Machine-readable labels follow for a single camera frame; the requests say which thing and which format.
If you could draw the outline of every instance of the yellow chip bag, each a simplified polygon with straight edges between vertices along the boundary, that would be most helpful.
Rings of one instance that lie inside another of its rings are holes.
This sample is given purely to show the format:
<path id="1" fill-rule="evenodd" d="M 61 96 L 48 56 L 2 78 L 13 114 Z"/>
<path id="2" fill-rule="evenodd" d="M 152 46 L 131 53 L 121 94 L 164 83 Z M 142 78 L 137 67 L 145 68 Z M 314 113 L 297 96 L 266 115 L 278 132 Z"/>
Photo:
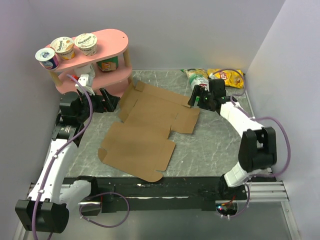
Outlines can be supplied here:
<path id="1" fill-rule="evenodd" d="M 242 89 L 244 87 L 244 81 L 239 76 L 238 73 L 231 70 L 220 71 L 213 75 L 214 72 L 218 71 L 218 68 L 211 68 L 207 70 L 207 74 L 211 79 L 223 79 L 224 84 L 229 87 L 234 87 L 238 89 Z"/>

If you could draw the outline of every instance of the marble tabletop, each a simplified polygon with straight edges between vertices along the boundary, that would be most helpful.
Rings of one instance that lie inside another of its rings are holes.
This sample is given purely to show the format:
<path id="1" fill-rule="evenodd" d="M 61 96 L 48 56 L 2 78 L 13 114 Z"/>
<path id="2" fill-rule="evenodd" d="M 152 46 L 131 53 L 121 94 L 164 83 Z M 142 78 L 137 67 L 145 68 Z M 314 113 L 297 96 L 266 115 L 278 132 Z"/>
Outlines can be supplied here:
<path id="1" fill-rule="evenodd" d="M 134 81 L 142 81 L 182 95 L 190 96 L 192 91 L 185 73 L 179 70 L 136 70 Z M 243 90 L 227 87 L 227 94 L 239 94 Z M 246 95 L 237 98 L 240 105 L 252 114 Z M 67 177 L 79 175 L 95 177 L 130 177 L 123 171 L 102 163 L 97 150 L 109 127 L 120 122 L 115 112 L 94 113 L 92 122 L 85 131 L 77 156 L 71 162 Z M 176 143 L 164 176 L 193 177 L 221 176 L 238 161 L 241 138 L 231 124 L 216 112 L 200 110 L 193 134 L 171 132 L 169 139 Z"/>

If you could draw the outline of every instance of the flattened cardboard box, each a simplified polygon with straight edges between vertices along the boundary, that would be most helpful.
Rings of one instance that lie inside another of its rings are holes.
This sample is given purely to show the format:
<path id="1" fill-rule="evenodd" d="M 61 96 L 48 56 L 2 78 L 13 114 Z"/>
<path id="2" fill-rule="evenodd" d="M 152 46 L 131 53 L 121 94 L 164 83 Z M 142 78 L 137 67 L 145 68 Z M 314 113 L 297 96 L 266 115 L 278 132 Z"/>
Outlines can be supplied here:
<path id="1" fill-rule="evenodd" d="M 163 177 L 175 143 L 170 131 L 192 134 L 199 108 L 190 108 L 189 97 L 139 81 L 123 94 L 115 122 L 98 149 L 102 163 L 128 174 L 156 182 Z"/>

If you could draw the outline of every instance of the yogurt lid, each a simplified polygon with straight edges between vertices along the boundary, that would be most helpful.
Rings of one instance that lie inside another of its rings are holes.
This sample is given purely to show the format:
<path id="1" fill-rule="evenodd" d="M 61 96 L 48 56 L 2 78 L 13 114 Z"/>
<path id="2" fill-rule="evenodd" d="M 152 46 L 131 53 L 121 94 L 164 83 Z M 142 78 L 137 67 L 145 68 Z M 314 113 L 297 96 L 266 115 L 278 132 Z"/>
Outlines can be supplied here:
<path id="1" fill-rule="evenodd" d="M 52 59 L 55 56 L 55 50 L 50 47 L 41 48 L 35 54 L 35 59 L 39 62 L 44 62 Z"/>
<path id="2" fill-rule="evenodd" d="M 97 36 L 92 33 L 82 33 L 74 39 L 74 44 L 80 49 L 90 48 L 97 44 Z"/>
<path id="3" fill-rule="evenodd" d="M 74 47 L 74 41 L 70 37 L 62 36 L 53 40 L 50 47 L 53 48 L 56 53 L 64 53 Z"/>

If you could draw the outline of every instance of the green food container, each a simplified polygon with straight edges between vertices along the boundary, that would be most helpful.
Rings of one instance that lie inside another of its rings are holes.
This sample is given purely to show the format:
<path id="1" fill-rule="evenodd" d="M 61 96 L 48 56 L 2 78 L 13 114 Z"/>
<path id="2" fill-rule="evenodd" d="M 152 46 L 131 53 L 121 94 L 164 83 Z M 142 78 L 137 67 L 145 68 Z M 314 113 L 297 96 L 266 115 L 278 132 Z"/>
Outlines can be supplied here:
<path id="1" fill-rule="evenodd" d="M 114 56 L 114 57 L 108 58 L 108 59 L 104 59 L 101 61 L 97 61 L 96 64 L 98 65 L 98 67 L 100 68 L 100 70 L 102 72 L 115 71 L 119 66 L 117 56 Z"/>

